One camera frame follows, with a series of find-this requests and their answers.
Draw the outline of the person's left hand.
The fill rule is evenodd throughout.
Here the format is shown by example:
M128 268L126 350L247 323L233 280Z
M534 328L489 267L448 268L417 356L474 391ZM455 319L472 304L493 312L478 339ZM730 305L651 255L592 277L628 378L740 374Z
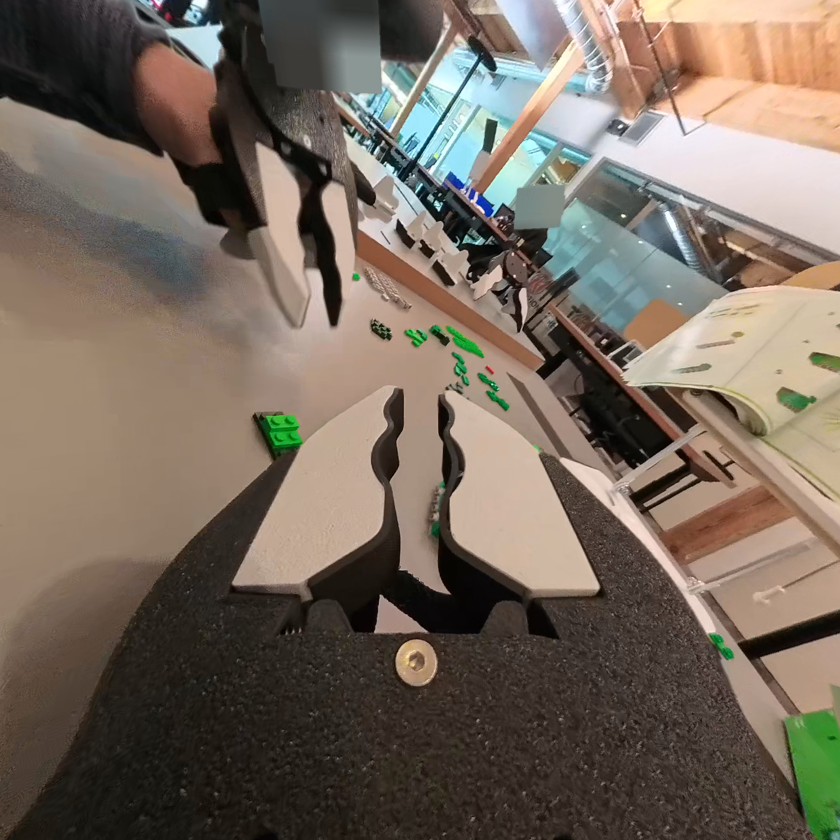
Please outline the person's left hand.
M135 61L133 94L143 129L174 161L190 167L222 162L209 122L216 102L209 70L153 43Z

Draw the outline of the light grey brick cluster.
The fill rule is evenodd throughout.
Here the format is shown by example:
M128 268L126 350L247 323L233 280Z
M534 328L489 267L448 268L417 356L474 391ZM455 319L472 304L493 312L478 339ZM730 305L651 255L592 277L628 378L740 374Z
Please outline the light grey brick cluster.
M396 285L385 275L378 272L376 269L369 266L363 268L364 277L368 285L376 291L380 297L389 302L395 303L396 306L403 310L410 310L412 303L405 299Z

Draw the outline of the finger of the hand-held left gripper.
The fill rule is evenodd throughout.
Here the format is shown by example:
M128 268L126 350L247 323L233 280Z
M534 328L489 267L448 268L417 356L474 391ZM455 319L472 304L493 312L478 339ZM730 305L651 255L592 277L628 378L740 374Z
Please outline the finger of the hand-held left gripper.
M329 323L340 323L346 286L352 281L355 240L342 184L313 184L303 200L303 228L321 277Z
M298 226L300 186L294 171L274 150L258 143L255 152L266 222L248 234L248 245L281 314L299 329L311 300Z

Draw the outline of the wall vent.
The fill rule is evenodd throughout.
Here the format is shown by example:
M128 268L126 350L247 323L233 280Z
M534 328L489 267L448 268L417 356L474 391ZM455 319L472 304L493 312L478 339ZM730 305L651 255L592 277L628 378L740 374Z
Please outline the wall vent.
M618 138L621 142L634 148L645 142L651 132L665 119L667 115L654 110L642 111L634 121L630 122Z

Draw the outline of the idle gripper device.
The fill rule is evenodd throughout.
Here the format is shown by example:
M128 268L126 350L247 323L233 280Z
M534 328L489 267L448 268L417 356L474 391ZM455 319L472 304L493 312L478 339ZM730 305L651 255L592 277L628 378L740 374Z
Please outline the idle gripper device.
M499 296L502 311L512 317L517 333L521 333L529 317L530 298L542 294L552 277L520 250L510 248L491 257L485 265L482 260L477 262L470 268L467 280L474 300L489 292Z

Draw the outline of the person's left forearm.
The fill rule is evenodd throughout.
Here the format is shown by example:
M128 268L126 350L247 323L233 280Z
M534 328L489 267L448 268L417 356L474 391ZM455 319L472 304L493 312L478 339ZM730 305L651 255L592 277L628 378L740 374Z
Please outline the person's left forearm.
M136 60L172 42L122 1L2 1L2 98L162 156L133 93Z

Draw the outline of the green and white box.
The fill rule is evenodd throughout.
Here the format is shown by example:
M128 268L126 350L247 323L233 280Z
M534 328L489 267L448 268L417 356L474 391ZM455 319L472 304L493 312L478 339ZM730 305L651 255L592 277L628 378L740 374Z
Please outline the green and white box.
M806 824L816 839L838 839L839 729L835 711L787 717L784 726Z

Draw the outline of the silver ventilation duct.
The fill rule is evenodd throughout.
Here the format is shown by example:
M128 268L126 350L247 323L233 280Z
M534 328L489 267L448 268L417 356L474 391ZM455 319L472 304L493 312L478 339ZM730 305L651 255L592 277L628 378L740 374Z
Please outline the silver ventilation duct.
M582 2L553 1L553 5L582 53L586 70L585 91L596 96L607 93L613 81L613 59L602 47Z

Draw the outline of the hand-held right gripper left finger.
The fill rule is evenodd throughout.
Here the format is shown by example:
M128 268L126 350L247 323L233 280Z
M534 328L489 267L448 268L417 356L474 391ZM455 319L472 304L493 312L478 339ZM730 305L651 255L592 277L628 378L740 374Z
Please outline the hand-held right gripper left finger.
M402 430L403 390L387 385L304 443L234 576L234 590L377 598L400 564L391 481Z

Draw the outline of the brick instruction booklet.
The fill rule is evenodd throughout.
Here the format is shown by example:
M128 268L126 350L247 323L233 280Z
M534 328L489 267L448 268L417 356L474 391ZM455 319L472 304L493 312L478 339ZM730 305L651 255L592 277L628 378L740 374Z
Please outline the brick instruction booklet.
M740 290L631 362L635 387L708 391L826 496L839 493L839 293Z

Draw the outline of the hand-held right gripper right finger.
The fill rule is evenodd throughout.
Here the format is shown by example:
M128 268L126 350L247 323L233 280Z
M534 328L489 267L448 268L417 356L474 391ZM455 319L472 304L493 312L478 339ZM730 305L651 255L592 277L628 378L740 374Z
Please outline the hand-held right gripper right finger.
M438 398L438 432L444 446L438 567L452 592L484 584L486 599L599 594L538 449L456 392Z

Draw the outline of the small green brick assembly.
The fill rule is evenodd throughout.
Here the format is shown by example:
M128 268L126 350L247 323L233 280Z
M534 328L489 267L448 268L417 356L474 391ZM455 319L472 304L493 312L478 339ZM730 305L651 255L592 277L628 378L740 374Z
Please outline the small green brick assembly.
M253 420L269 455L277 460L303 444L298 419L286 413L254 413Z

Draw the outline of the scattered green brick pieces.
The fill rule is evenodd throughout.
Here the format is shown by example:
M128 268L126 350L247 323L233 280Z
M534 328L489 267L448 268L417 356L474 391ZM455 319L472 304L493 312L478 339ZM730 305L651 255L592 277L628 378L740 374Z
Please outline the scattered green brick pieces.
M355 271L352 274L353 281L361 281L364 273L361 274ZM430 338L437 341L442 347L449 347L449 354L453 360L453 375L454 380L445 386L445 390L456 392L464 397L468 397L467 389L470 388L474 379L477 379L479 386L483 389L487 399L495 403L503 412L510 410L509 402L500 394L500 386L494 380L493 376L485 371L485 365L480 367L474 377L469 374L468 362L466 355L475 356L479 360L483 360L485 355L478 343L452 325L442 327L438 324L431 325L428 329L406 329L403 335L409 340L411 345L415 348L422 347Z

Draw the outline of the grey desk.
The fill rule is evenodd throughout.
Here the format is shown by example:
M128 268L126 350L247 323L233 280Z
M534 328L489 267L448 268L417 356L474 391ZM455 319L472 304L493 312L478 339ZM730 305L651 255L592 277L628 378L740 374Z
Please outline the grey desk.
M404 390L394 494L403 569L438 591L427 507L452 357L406 329L476 341L510 404L470 398L560 454L548 388L396 285L362 276L337 328L321 283L300 330L231 258L167 159L2 101L2 838L67 752L132 614L186 544L269 465L252 416L306 439L384 385ZM375 336L371 319L392 330Z

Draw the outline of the black lamp pole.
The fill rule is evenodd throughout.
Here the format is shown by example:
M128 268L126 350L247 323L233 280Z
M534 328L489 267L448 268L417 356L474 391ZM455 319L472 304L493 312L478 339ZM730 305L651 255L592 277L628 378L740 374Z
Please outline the black lamp pole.
M467 39L467 45L470 51L475 55L475 59L473 60L467 72L465 73L462 81L460 82L460 85L454 92L452 98L447 103L445 109L441 112L434 127L429 132L429 135L426 137L425 141L416 150L414 157L402 168L400 172L402 180L406 180L414 173L420 160L423 158L428 145L434 140L434 137L437 134L437 132L447 121L448 115L452 111L453 107L456 105L457 101L460 99L462 91L466 88L471 78L475 75L478 67L483 66L489 72L495 72L497 70L497 63L493 55L491 54L490 50L484 45L484 43L478 38L478 36L469 36Z

